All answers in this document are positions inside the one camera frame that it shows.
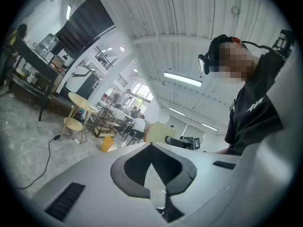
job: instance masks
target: power cord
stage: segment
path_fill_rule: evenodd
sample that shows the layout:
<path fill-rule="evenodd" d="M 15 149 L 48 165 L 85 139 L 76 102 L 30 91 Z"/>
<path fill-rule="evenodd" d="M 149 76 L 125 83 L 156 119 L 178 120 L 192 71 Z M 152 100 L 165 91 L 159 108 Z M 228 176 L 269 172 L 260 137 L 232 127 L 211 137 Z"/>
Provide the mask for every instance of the power cord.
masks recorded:
<path fill-rule="evenodd" d="M 64 134 L 67 138 L 69 138 L 70 140 L 74 140 L 74 138 L 70 138 L 68 135 Z M 34 184 L 35 181 L 37 181 L 38 179 L 40 179 L 44 173 L 46 172 L 46 169 L 47 169 L 47 166 L 48 166 L 48 162 L 49 162 L 49 159 L 51 158 L 51 148 L 50 148 L 50 143 L 53 141 L 53 140 L 58 140 L 60 138 L 60 134 L 56 135 L 54 138 L 52 138 L 49 142 L 48 142 L 48 152 L 49 152 L 49 156 L 48 156 L 48 159 L 47 159 L 47 162 L 46 162 L 46 166 L 45 166 L 45 169 L 43 171 L 43 173 L 37 177 L 34 181 L 32 181 L 32 183 L 26 187 L 18 187 L 17 189 L 20 189 L 20 190 L 23 190 L 23 189 L 26 189 L 26 188 L 29 188 L 31 185 Z"/>

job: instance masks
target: shelf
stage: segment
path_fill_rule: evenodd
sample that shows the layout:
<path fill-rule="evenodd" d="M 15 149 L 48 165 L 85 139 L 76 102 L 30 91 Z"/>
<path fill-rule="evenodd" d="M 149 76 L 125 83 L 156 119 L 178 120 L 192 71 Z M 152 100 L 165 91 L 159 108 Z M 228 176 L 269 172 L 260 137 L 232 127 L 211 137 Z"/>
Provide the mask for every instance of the shelf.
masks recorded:
<path fill-rule="evenodd" d="M 71 129 L 72 131 L 81 131 L 83 129 L 83 125 L 73 118 L 70 118 L 68 124 L 66 125 L 67 128 Z"/>

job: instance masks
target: ceiling light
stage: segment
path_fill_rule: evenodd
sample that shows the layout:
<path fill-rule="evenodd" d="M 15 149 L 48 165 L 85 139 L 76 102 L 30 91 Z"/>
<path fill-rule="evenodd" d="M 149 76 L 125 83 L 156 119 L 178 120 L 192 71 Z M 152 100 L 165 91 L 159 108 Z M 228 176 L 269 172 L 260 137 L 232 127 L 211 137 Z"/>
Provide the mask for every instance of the ceiling light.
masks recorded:
<path fill-rule="evenodd" d="M 71 14 L 71 7 L 70 5 L 67 6 L 67 13 L 66 13 L 66 19 L 69 20 Z"/>
<path fill-rule="evenodd" d="M 213 127 L 211 127 L 211 126 L 209 126 L 209 125 L 207 125 L 207 124 L 205 124 L 205 123 L 202 123 L 202 125 L 204 125 L 205 127 L 210 128 L 210 129 L 212 129 L 212 130 L 214 130 L 214 131 L 218 131 L 217 129 L 215 129 L 215 128 L 213 128 Z"/>
<path fill-rule="evenodd" d="M 181 112 L 179 112 L 179 111 L 177 111 L 177 110 L 175 110 L 175 109 L 173 109 L 173 108 L 170 108 L 170 107 L 169 107 L 169 109 L 170 109 L 171 111 L 175 112 L 175 113 L 178 113 L 178 114 L 182 115 L 182 116 L 185 115 L 184 113 L 181 113 Z"/>
<path fill-rule="evenodd" d="M 178 81 L 183 81 L 183 82 L 195 85 L 197 87 L 200 87 L 202 85 L 201 81 L 191 79 L 191 78 L 188 78 L 188 77 L 183 77 L 183 76 L 180 76 L 180 75 L 177 75 L 177 74 L 174 74 L 174 73 L 170 73 L 170 72 L 165 72 L 164 76 L 167 77 L 167 78 L 178 80 Z"/>

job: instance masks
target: railing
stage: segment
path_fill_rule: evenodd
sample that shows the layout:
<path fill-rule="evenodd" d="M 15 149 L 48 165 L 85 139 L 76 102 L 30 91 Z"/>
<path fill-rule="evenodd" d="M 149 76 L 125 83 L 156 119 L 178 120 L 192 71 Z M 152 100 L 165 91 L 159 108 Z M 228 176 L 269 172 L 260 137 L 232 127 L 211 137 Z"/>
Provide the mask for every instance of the railing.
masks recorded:
<path fill-rule="evenodd" d="M 110 63 L 108 61 L 108 59 L 106 58 L 106 56 L 102 53 L 102 51 L 96 47 L 95 49 L 92 49 L 91 53 L 93 54 L 93 56 L 102 64 L 102 66 L 110 71 L 114 66 L 112 65 L 112 63 Z M 124 78 L 119 74 L 119 76 L 117 76 L 116 80 L 121 84 L 121 86 L 125 87 L 127 82 L 124 80 Z"/>

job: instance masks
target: wooden stool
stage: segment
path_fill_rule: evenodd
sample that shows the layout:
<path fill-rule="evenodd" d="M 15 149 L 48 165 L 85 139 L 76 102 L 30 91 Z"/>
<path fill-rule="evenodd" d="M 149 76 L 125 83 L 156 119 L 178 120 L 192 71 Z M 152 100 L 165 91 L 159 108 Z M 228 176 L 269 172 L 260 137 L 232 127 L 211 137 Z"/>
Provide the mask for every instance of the wooden stool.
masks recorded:
<path fill-rule="evenodd" d="M 83 142 L 83 134 L 84 134 L 84 129 L 85 129 L 85 125 L 87 123 L 87 120 L 89 119 L 89 114 L 90 113 L 98 113 L 98 110 L 95 110 L 91 107 L 89 101 L 87 101 L 85 98 L 75 94 L 75 93 L 68 93 L 68 97 L 70 98 L 70 100 L 75 104 L 75 106 L 72 108 L 70 114 L 68 115 L 67 118 L 64 119 L 64 127 L 60 136 L 60 139 L 62 139 L 62 136 L 64 134 L 64 131 L 67 128 L 73 130 L 73 131 L 82 131 L 81 134 L 81 141 L 80 144 L 82 144 Z M 85 114 L 85 119 L 84 119 L 84 123 L 83 125 L 76 119 L 74 119 L 74 116 L 76 115 L 76 112 L 79 108 L 82 108 L 84 110 L 86 110 L 86 114 Z"/>

